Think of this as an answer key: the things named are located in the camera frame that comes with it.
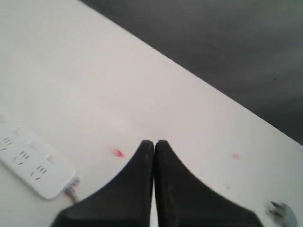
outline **power strip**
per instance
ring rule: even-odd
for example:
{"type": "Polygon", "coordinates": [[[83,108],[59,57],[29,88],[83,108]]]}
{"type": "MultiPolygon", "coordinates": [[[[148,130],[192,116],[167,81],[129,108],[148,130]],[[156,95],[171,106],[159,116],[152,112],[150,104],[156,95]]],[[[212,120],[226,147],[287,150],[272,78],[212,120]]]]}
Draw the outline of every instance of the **power strip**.
{"type": "Polygon", "coordinates": [[[47,200],[55,199],[76,174],[65,157],[2,112],[0,161],[47,200]]]}

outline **red spot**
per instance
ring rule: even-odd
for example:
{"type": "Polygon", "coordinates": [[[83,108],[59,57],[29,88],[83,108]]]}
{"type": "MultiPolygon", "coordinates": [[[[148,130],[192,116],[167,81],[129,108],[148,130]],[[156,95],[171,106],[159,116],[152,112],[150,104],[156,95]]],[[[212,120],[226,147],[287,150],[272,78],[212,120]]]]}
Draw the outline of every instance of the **red spot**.
{"type": "Polygon", "coordinates": [[[237,153],[232,153],[232,158],[237,160],[237,159],[241,158],[241,155],[239,155],[237,153]]]}
{"type": "Polygon", "coordinates": [[[124,154],[119,149],[113,149],[113,154],[117,157],[124,157],[124,154]]]}

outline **metal object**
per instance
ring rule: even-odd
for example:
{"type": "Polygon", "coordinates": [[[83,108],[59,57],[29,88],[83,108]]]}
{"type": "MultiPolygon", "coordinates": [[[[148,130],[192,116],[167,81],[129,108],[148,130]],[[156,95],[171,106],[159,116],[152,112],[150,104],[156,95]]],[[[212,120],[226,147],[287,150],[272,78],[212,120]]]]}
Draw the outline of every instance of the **metal object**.
{"type": "Polygon", "coordinates": [[[297,218],[293,210],[285,203],[271,201],[268,210],[278,225],[283,227],[297,227],[297,218]]]}

